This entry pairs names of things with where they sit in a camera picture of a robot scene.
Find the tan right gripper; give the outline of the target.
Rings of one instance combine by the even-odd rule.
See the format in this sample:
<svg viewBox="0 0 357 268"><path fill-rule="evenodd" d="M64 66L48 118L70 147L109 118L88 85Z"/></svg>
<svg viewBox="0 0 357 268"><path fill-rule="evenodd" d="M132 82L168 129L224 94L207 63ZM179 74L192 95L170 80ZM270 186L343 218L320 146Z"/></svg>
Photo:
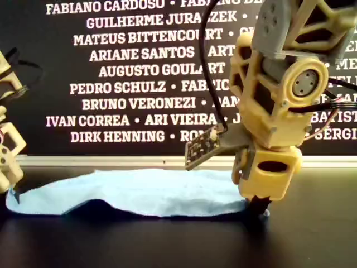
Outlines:
<svg viewBox="0 0 357 268"><path fill-rule="evenodd" d="M244 148L235 155L233 183L242 197L250 199L250 214L270 214L271 201L284 196L295 173L302 164L300 149L291 146L282 151L271 151L256 146Z"/></svg>

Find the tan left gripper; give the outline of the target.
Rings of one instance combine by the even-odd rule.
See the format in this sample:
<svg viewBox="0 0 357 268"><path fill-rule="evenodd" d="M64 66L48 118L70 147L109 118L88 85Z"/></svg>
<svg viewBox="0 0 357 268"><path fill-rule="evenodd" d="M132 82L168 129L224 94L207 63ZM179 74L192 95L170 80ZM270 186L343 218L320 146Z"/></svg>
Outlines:
<svg viewBox="0 0 357 268"><path fill-rule="evenodd" d="M4 144L6 135L13 141L15 147L10 149ZM17 131L13 123L1 124L1 193L6 192L10 187L16 185L23 178L23 171L16 161L16 156L26 147L26 141ZM15 188L10 189L10 193L17 202L20 203L20 194Z"/></svg>

